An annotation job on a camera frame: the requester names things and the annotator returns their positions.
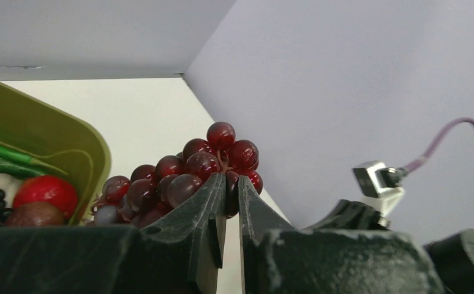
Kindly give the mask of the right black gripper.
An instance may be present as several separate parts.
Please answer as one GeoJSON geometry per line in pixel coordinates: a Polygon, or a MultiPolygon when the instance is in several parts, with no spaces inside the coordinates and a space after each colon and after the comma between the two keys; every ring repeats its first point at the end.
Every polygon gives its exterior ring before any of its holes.
{"type": "Polygon", "coordinates": [[[363,202],[342,199],[323,219],[306,227],[316,229],[387,230],[388,220],[363,202]]]}

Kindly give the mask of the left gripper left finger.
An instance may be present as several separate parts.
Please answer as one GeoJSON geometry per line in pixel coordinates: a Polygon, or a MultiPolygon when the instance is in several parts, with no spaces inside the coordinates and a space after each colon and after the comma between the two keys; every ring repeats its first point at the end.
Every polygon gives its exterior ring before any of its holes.
{"type": "Polygon", "coordinates": [[[216,293],[225,176],[139,229],[0,228],[0,293],[216,293]]]}

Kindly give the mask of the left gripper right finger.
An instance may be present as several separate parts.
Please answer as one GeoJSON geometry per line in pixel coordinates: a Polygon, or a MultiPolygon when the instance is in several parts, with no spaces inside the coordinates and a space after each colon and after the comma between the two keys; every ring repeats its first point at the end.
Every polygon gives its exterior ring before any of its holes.
{"type": "Polygon", "coordinates": [[[244,293],[443,293],[425,250],[401,232],[298,230],[239,179],[244,293]]]}

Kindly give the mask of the dark red grape bunch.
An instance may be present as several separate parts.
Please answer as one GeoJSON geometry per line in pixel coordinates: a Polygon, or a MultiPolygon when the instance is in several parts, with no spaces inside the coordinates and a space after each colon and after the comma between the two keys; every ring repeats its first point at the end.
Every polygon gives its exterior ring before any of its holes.
{"type": "Polygon", "coordinates": [[[140,165],[130,177],[107,179],[91,205],[88,225],[131,223],[146,227],[191,198],[211,175],[218,173],[226,182],[224,214],[232,218],[239,210],[240,176],[249,178],[257,193],[262,192],[258,166],[256,144],[238,140],[231,124],[215,122],[205,138],[189,140],[177,155],[164,156],[156,165],[140,165]]]}

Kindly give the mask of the olive green plastic bin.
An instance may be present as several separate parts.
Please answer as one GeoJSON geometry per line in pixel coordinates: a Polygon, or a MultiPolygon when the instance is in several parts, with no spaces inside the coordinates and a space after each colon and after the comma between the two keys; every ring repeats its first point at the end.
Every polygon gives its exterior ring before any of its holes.
{"type": "Polygon", "coordinates": [[[111,168],[107,143],[92,125],[0,82],[0,145],[73,184],[79,201],[69,223],[85,222],[111,168]]]}

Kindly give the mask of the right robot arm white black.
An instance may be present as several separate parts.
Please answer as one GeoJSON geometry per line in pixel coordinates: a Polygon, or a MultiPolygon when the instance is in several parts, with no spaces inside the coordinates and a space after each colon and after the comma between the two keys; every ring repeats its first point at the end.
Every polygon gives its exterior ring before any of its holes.
{"type": "MultiPolygon", "coordinates": [[[[323,219],[307,227],[315,229],[384,230],[390,221],[373,207],[340,200],[323,219]]],[[[474,293],[474,229],[468,228],[423,246],[430,256],[446,293],[474,293]]]]}

